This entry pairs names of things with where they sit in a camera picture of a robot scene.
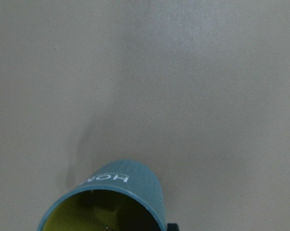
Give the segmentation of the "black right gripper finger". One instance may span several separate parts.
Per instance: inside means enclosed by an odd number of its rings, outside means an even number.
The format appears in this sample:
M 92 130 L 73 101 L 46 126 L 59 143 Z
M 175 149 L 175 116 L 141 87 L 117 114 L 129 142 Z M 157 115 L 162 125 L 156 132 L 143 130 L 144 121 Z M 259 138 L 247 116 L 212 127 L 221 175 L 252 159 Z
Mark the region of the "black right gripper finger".
M 177 223 L 168 223 L 167 231 L 179 231 L 179 225 Z

